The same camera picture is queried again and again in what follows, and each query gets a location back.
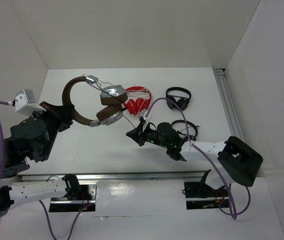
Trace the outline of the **near black headphones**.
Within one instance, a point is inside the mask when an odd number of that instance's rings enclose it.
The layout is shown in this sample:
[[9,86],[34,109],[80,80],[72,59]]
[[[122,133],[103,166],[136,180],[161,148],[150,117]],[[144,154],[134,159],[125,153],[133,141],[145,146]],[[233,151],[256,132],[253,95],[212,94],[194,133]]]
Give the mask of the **near black headphones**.
[[182,129],[177,129],[176,132],[178,135],[183,136],[185,139],[188,138],[187,132],[189,132],[189,137],[192,141],[195,141],[198,136],[198,128],[199,125],[195,125],[190,121],[186,121],[187,124],[185,124],[185,121],[182,119],[175,120],[171,123],[171,127],[174,128],[174,125],[182,124],[184,125]]

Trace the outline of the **red headphones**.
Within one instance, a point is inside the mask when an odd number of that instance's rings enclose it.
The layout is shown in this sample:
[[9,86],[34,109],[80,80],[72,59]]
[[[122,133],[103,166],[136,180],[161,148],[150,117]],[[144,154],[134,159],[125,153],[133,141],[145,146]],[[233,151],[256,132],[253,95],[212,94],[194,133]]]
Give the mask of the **red headphones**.
[[147,110],[151,101],[151,92],[143,86],[131,86],[126,89],[128,101],[124,103],[129,113],[137,117],[143,110]]

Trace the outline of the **black headphones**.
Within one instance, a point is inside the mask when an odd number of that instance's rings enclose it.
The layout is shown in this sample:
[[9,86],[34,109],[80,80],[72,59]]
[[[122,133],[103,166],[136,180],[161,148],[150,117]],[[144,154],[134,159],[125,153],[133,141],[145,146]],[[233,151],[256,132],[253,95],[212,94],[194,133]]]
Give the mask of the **black headphones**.
[[[170,94],[170,92],[174,92],[174,91],[178,91],[178,92],[182,92],[184,94],[187,95],[187,97],[185,96],[181,96],[181,95],[173,95]],[[182,87],[170,87],[166,90],[166,104],[168,106],[169,109],[174,110],[177,109],[177,106],[184,111],[190,100],[191,100],[192,94],[188,89],[182,88]]]
[[189,132],[189,137],[192,141],[195,141],[198,136],[198,128],[199,125],[195,125],[190,121],[186,121],[187,124],[185,124],[185,121],[182,119],[175,120],[171,123],[171,127],[174,128],[174,125],[182,124],[184,125],[182,129],[177,129],[176,132],[178,135],[183,136],[185,139],[188,138],[187,132]]

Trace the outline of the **aluminium rail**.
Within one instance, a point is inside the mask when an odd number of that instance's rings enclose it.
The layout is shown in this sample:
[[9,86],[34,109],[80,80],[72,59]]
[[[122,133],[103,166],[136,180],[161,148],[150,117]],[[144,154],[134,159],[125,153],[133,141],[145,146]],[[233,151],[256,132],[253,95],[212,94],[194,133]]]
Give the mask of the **aluminium rail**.
[[235,109],[229,85],[225,76],[225,69],[214,68],[213,73],[216,79],[217,87],[222,100],[223,108],[226,114],[230,132],[233,136],[240,138],[245,142],[244,134]]
[[[191,179],[200,180],[206,171],[182,171],[182,172],[145,172],[145,173],[102,173],[102,174],[77,174],[79,181],[99,180],[173,180]],[[44,182],[47,179],[57,179],[63,175],[19,175],[21,182]]]

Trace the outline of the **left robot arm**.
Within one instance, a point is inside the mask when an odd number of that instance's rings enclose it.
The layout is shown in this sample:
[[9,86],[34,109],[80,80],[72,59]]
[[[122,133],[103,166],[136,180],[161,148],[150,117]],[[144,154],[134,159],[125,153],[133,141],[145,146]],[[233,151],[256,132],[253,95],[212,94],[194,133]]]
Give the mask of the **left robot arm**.
[[66,174],[56,180],[34,185],[10,186],[9,179],[28,170],[28,160],[48,160],[56,136],[73,123],[74,105],[51,105],[41,102],[40,110],[11,127],[11,136],[0,133],[0,218],[9,210],[26,203],[48,198],[76,199],[81,187],[77,176]]

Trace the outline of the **front aluminium rail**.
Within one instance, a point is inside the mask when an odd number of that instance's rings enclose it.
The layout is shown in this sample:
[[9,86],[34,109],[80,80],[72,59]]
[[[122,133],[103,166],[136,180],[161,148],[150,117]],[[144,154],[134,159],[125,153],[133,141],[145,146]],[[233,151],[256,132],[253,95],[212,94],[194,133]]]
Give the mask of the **front aluminium rail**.
[[[145,172],[145,173],[102,173],[102,174],[77,174],[79,181],[99,180],[173,180],[191,179],[200,180],[206,171],[182,171],[182,172]],[[57,179],[63,175],[19,175],[21,182],[44,182],[47,179]]]

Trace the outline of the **far black headphones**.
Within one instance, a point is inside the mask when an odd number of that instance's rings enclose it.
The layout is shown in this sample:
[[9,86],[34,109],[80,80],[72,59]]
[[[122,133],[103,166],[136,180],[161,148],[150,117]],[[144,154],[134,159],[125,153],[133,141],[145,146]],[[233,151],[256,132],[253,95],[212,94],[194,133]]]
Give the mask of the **far black headphones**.
[[[173,95],[170,94],[170,92],[174,92],[174,91],[178,91],[178,92],[182,92],[184,94],[187,95],[187,97],[185,96],[181,96],[181,95]],[[169,109],[174,110],[177,109],[177,106],[184,111],[190,100],[191,100],[192,94],[188,89],[182,88],[182,87],[170,87],[166,90],[166,104],[168,106]]]

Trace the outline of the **white front cover panel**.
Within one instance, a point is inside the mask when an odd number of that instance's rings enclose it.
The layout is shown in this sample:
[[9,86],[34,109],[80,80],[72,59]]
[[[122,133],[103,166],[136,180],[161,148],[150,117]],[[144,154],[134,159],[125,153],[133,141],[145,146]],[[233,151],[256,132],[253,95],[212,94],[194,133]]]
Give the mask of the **white front cover panel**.
[[186,210],[182,180],[120,180],[97,184],[99,217],[152,217]]

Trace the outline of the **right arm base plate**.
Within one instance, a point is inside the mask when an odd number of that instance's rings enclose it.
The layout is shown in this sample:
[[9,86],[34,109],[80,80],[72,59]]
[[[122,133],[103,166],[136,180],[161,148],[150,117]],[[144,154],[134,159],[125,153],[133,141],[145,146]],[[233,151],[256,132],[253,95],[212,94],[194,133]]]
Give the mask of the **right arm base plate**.
[[229,197],[227,190],[224,187],[213,189],[205,183],[184,182],[184,189],[182,193],[187,199],[204,199],[204,200],[217,200]]

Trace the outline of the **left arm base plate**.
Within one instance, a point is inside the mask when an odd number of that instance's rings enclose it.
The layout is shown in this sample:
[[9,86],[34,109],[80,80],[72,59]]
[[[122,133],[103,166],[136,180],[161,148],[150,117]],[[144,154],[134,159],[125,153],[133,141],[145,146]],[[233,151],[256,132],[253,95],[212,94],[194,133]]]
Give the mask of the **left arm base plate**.
[[53,197],[50,200],[50,213],[75,213],[83,209],[84,212],[94,212],[96,209],[96,182],[80,182],[81,191],[72,199]]

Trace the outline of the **right aluminium rail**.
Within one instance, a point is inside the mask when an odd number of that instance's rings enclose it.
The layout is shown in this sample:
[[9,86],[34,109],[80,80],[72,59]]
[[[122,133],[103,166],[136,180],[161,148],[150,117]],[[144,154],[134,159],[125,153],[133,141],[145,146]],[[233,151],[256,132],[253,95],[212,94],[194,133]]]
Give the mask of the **right aluminium rail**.
[[223,108],[226,114],[230,132],[233,136],[240,138],[245,142],[244,134],[235,109],[229,85],[225,76],[225,69],[214,68],[213,73],[216,79],[217,87],[222,100]]

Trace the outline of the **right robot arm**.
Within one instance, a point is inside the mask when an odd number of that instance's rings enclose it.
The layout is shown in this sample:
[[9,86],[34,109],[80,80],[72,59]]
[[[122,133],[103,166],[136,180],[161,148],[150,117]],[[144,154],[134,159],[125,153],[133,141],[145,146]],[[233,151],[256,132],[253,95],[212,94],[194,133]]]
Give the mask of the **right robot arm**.
[[152,129],[150,124],[140,123],[126,136],[139,146],[154,144],[166,149],[166,154],[175,161],[208,161],[212,170],[200,183],[200,191],[211,196],[222,186],[237,183],[252,187],[264,161],[263,157],[235,136],[226,141],[199,142],[179,136],[167,122]]

